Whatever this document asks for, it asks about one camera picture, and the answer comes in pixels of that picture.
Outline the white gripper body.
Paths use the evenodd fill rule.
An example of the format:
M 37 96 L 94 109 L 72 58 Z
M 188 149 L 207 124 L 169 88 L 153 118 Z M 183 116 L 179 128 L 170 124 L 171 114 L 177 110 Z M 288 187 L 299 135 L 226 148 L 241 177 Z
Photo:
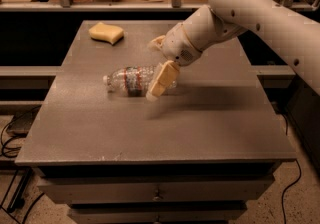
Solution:
M 182 23 L 167 32 L 161 43 L 161 51 L 168 60 L 177 62 L 179 66 L 188 66 L 202 55 L 189 41 Z

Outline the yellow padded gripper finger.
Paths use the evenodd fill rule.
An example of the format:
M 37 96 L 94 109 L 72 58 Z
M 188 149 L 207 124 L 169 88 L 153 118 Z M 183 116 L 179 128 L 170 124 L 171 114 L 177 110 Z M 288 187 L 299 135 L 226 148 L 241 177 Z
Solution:
M 158 36 L 148 43 L 148 49 L 151 51 L 161 51 L 165 35 Z
M 155 69 L 153 78 L 148 86 L 146 98 L 156 101 L 177 79 L 180 74 L 180 66 L 171 60 L 159 63 Z

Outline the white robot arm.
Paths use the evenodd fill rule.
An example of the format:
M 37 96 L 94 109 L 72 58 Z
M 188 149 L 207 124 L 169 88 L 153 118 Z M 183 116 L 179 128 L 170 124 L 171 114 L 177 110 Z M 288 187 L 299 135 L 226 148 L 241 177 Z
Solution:
M 146 97 L 158 99 L 210 46 L 251 31 L 320 94 L 320 23 L 273 0 L 208 0 L 188 19 L 152 41 L 167 61 L 160 64 Z

